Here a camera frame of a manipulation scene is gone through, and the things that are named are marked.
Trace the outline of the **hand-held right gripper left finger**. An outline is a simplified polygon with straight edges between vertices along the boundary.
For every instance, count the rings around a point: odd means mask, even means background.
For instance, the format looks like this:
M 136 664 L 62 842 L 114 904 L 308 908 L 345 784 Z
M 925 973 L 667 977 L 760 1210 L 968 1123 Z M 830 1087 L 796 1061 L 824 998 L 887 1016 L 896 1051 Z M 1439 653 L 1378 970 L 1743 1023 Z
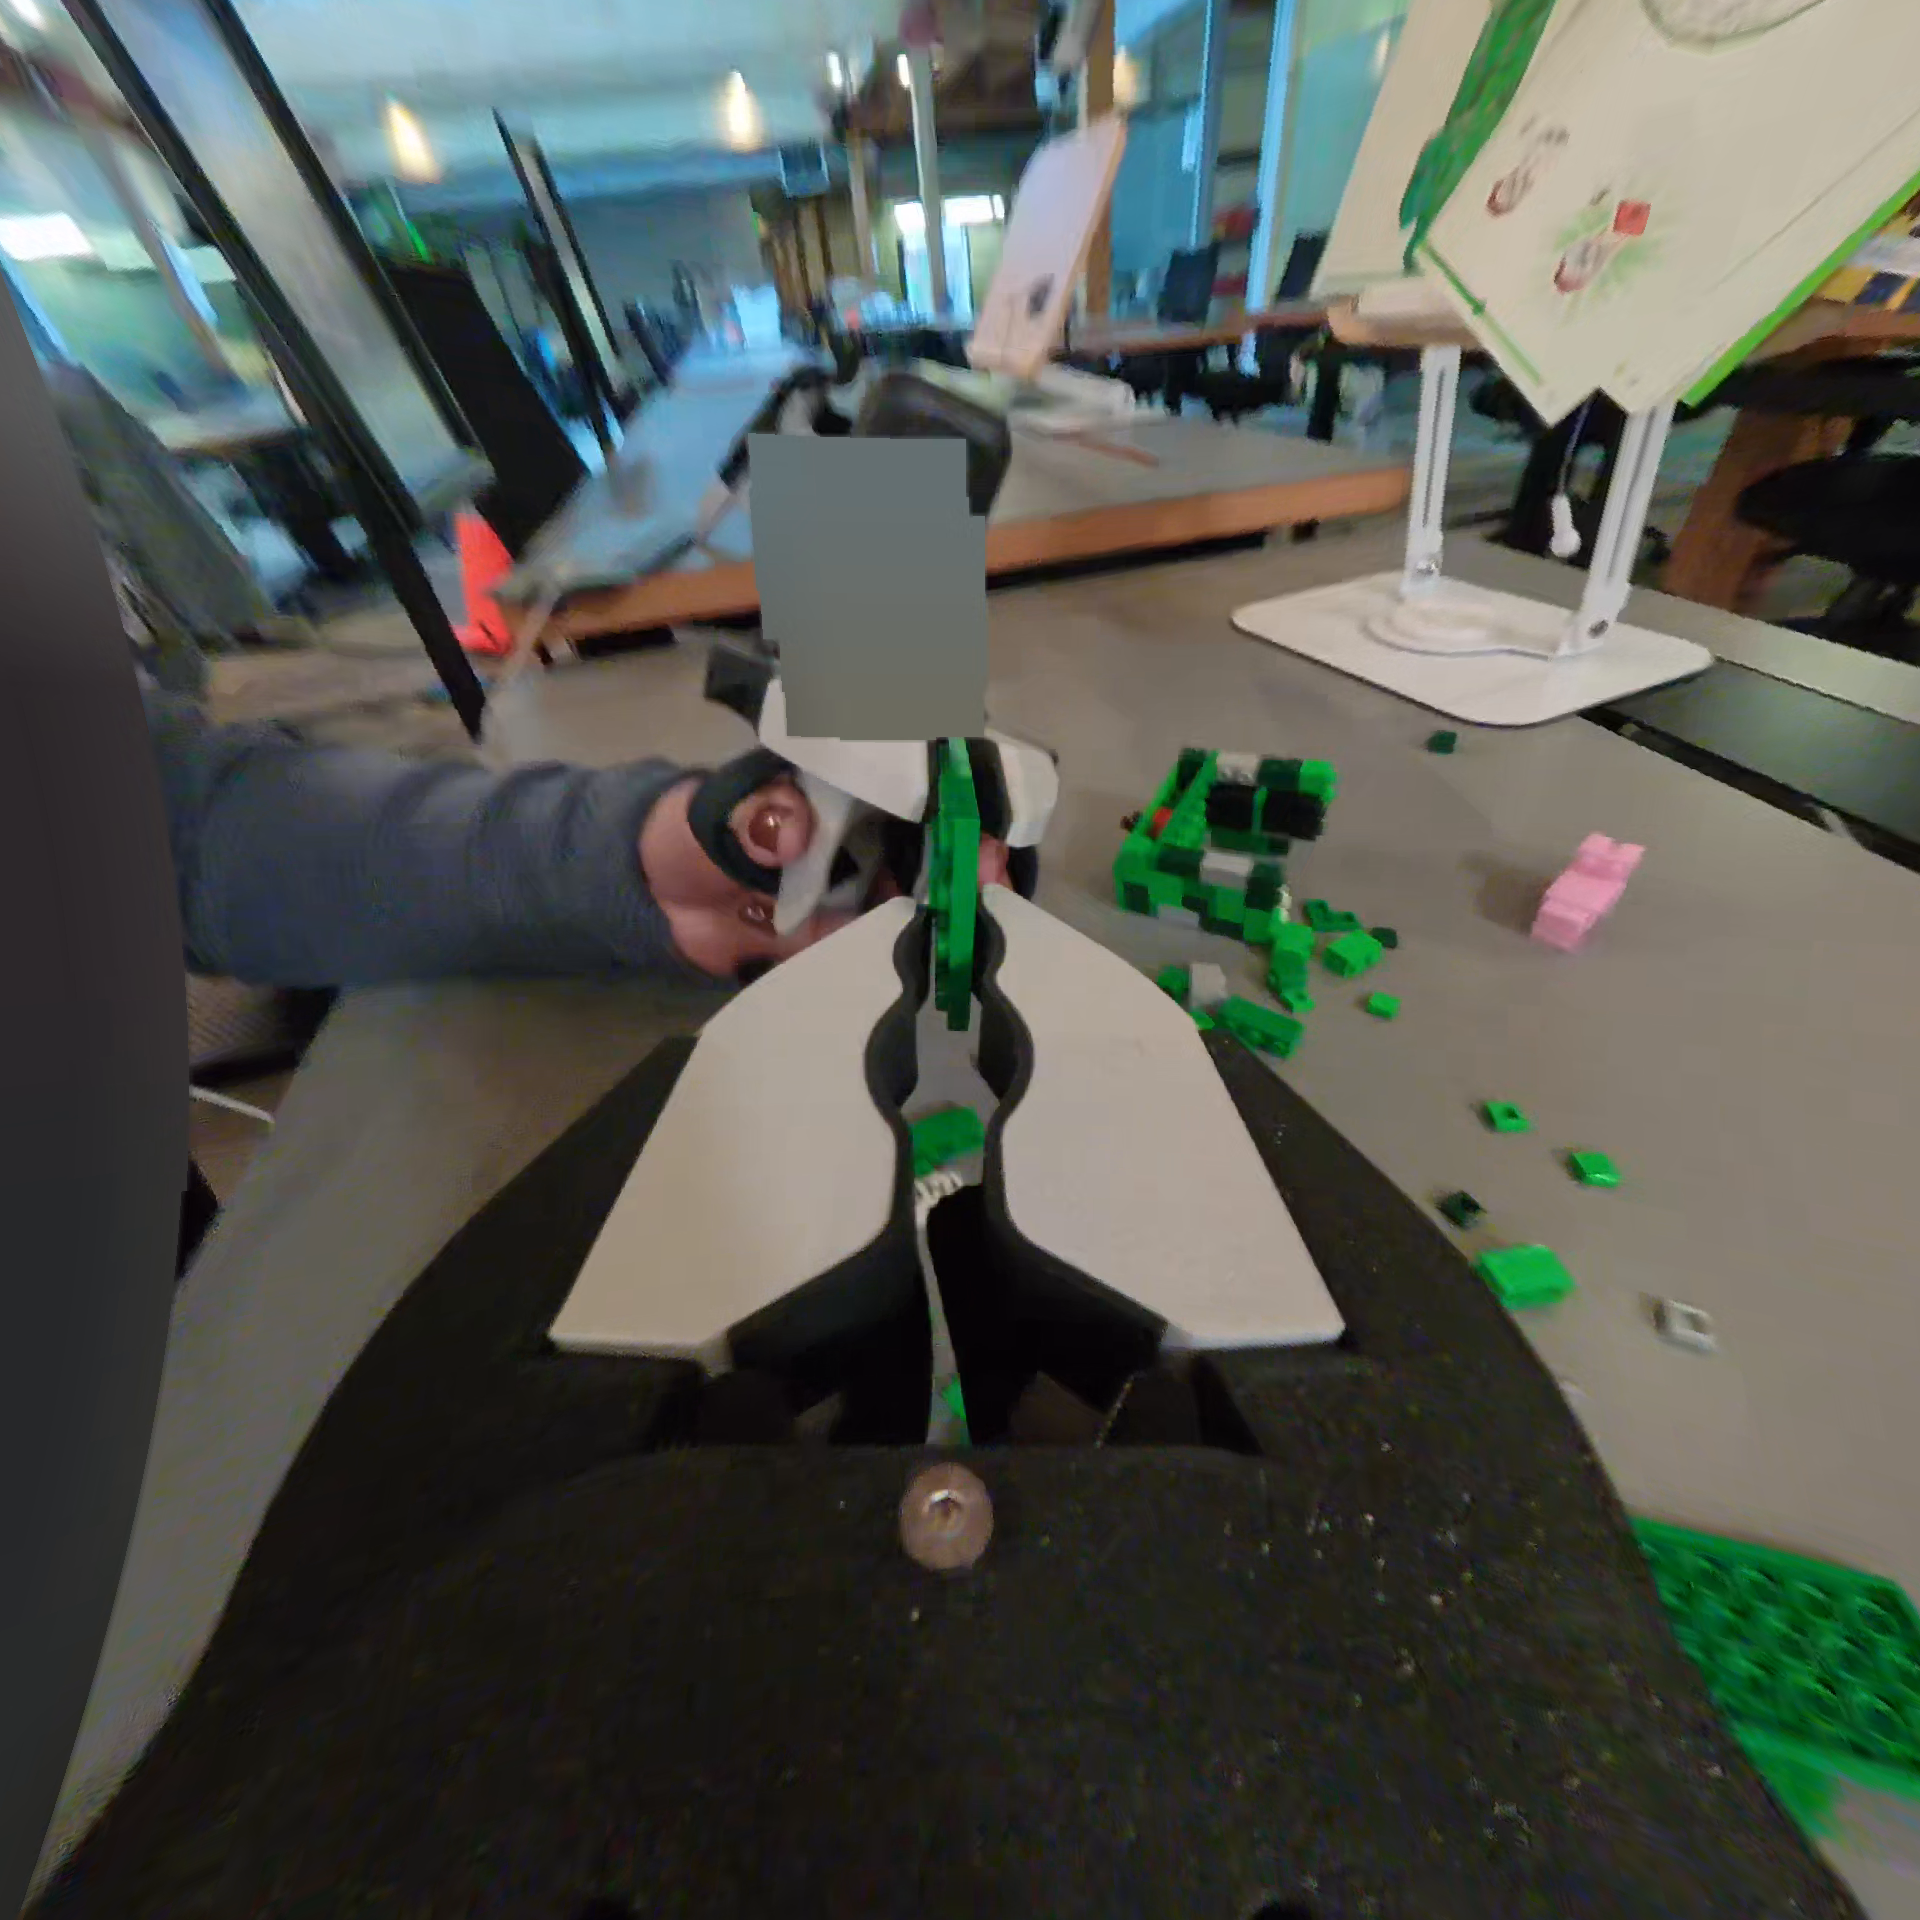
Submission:
M 568 1355 L 773 1377 L 850 1443 L 921 1443 L 925 1281 L 902 1119 L 925 925 L 892 899 L 692 1040 L 546 1337 Z

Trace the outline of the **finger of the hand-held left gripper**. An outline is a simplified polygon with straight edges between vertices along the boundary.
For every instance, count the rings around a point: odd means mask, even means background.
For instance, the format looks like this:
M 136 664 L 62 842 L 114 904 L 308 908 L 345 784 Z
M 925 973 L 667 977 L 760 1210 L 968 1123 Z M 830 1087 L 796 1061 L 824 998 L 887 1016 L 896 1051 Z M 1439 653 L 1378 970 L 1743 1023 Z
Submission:
M 783 692 L 766 692 L 755 722 L 762 749 L 796 772 L 890 818 L 924 824 L 935 788 L 932 746 L 924 739 L 845 739 L 794 734 Z
M 1039 848 L 1059 800 L 1056 755 L 1020 739 L 977 741 L 977 818 L 1005 848 Z

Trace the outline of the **green plate assembly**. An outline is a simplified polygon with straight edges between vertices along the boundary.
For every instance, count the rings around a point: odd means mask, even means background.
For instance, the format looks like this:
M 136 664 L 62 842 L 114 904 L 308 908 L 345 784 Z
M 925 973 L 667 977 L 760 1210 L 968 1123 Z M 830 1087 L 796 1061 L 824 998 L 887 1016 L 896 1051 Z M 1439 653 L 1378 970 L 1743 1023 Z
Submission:
M 982 817 L 968 741 L 935 741 L 932 812 L 925 825 L 927 984 L 951 1031 L 972 1023 Z

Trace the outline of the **person's left forearm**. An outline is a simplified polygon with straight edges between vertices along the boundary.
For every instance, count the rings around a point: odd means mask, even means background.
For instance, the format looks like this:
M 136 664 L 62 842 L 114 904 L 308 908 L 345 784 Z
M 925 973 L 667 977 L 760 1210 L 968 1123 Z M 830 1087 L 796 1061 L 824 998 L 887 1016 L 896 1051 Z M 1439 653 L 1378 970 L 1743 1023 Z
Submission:
M 305 743 L 141 689 L 186 971 L 288 992 L 462 977 L 694 981 L 642 869 L 683 772 Z

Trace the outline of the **wooden-edged grey desk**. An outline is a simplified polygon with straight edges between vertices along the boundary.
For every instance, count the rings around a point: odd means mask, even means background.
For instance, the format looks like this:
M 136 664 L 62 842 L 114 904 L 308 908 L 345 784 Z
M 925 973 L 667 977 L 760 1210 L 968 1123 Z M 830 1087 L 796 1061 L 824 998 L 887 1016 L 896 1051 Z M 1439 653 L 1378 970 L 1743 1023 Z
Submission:
M 734 508 L 705 545 L 686 534 L 742 424 L 802 349 L 694 351 L 630 423 L 611 466 L 587 474 L 492 589 L 514 622 L 582 639 L 690 627 L 759 610 L 751 523 Z M 1132 412 L 1083 440 L 1019 435 L 986 523 L 989 580 L 1168 554 L 1302 523 L 1404 515 L 1409 469 L 1389 451 L 1257 424 Z

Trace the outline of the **person's left hand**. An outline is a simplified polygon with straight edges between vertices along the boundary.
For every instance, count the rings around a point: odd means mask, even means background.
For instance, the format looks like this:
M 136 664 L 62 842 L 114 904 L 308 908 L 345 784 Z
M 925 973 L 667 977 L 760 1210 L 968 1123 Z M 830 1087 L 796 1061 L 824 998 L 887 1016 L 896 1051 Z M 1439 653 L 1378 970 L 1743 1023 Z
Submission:
M 706 977 L 751 981 L 899 891 L 887 871 L 874 871 L 857 901 L 818 904 L 805 922 L 779 927 L 777 893 L 739 882 L 697 841 L 690 805 L 699 784 L 697 774 L 686 774 L 658 796 L 638 831 L 637 853 L 672 948 Z M 802 859 L 813 829 L 813 806 L 784 772 L 766 778 L 728 812 L 731 842 L 748 862 L 776 874 Z

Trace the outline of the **beige tilted board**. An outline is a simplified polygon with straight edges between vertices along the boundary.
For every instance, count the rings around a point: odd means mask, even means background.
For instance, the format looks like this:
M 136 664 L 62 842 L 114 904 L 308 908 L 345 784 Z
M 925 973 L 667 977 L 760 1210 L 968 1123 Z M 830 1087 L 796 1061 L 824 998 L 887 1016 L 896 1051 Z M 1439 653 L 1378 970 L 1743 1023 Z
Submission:
M 972 321 L 972 372 L 1032 378 L 1064 345 L 1124 133 L 1124 118 L 1108 112 L 1036 147 L 1010 199 L 998 267 Z

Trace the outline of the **black office chair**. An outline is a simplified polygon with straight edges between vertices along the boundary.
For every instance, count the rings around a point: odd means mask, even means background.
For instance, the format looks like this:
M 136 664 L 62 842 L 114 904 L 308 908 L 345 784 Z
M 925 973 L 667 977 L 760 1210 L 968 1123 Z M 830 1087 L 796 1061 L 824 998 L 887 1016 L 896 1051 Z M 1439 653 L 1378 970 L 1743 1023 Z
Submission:
M 1282 265 L 1277 294 L 1304 297 L 1319 267 L 1326 230 L 1299 230 Z M 1190 378 L 1196 396 L 1214 423 L 1240 423 L 1268 407 L 1299 402 L 1304 354 L 1316 348 L 1324 323 L 1316 316 L 1260 325 L 1234 345 L 1230 360 L 1203 366 Z
M 1739 525 L 1788 555 L 1846 569 L 1846 585 L 1796 628 L 1885 650 L 1907 633 L 1918 594 L 1918 453 L 1841 451 L 1788 464 L 1748 483 Z

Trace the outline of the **orange cone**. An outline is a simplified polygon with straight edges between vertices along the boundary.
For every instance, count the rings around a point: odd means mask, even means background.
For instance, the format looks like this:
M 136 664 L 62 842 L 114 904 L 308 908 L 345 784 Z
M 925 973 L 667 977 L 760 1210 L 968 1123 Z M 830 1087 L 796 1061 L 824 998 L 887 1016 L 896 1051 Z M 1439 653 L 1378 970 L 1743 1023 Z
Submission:
M 500 658 L 512 649 L 514 636 L 496 592 L 512 572 L 514 558 L 492 525 L 474 508 L 455 515 L 451 538 L 462 585 L 462 616 L 455 622 L 455 636 L 468 656 Z

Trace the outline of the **black-framed glass partition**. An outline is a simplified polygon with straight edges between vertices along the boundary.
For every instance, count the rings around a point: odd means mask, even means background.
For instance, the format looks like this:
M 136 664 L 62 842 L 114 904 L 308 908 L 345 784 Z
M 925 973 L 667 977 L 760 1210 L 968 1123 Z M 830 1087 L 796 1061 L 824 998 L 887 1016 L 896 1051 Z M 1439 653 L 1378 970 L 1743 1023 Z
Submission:
M 486 689 L 417 538 L 491 466 L 345 193 L 226 1 L 70 1 L 67 15 L 252 303 L 302 421 L 478 739 Z

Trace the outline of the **pink brick pig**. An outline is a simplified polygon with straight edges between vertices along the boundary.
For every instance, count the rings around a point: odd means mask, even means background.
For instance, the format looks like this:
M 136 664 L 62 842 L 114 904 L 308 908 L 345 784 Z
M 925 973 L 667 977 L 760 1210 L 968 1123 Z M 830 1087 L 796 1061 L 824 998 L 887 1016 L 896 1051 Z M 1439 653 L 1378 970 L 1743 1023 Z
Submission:
M 1585 836 L 1569 862 L 1547 882 L 1531 916 L 1528 938 L 1557 952 L 1579 950 L 1613 913 L 1646 848 L 1604 833 Z

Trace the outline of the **white book stand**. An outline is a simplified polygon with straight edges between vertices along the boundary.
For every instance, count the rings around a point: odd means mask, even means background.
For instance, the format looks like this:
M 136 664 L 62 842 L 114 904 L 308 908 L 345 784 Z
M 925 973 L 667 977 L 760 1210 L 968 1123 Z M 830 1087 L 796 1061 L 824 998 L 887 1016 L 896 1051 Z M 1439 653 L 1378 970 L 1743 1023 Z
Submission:
M 1700 644 L 1623 614 L 1675 399 L 1623 421 L 1586 582 L 1562 610 L 1445 572 L 1455 390 L 1462 349 L 1475 336 L 1418 276 L 1335 297 L 1328 325 L 1342 345 L 1421 349 L 1404 558 L 1400 571 L 1234 610 L 1236 632 L 1483 729 L 1533 729 L 1686 679 L 1712 664 Z

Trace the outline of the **brown wooden table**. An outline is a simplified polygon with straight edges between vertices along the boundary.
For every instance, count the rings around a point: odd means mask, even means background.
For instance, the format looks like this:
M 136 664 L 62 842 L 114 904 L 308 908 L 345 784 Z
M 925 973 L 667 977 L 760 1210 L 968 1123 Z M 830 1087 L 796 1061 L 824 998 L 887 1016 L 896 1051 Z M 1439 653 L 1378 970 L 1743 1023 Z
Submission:
M 1874 366 L 1913 354 L 1918 312 L 1838 300 L 1810 300 L 1719 389 L 1733 410 L 1729 433 L 1688 515 L 1672 538 L 1659 588 L 1726 611 L 1749 611 L 1784 546 L 1737 518 L 1737 501 L 1778 469 L 1834 457 L 1863 418 L 1887 418 L 1891 402 L 1868 396 Z

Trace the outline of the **open instruction booklet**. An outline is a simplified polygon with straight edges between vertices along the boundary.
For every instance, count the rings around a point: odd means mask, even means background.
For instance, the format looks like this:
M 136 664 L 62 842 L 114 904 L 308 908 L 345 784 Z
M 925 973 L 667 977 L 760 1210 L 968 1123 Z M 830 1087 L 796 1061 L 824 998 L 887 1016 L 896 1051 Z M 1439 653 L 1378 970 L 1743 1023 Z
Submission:
M 1313 291 L 1542 418 L 1706 396 L 1914 190 L 1914 1 L 1409 5 Z

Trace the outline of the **large green baseplate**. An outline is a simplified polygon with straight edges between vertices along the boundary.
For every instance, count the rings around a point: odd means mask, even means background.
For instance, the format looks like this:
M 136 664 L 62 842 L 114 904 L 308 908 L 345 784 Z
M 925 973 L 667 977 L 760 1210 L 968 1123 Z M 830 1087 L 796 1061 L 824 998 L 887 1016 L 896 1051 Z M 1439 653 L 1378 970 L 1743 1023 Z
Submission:
M 1918 1614 L 1883 1575 L 1635 1517 L 1667 1622 L 1812 1837 L 1849 1796 L 1918 1800 Z

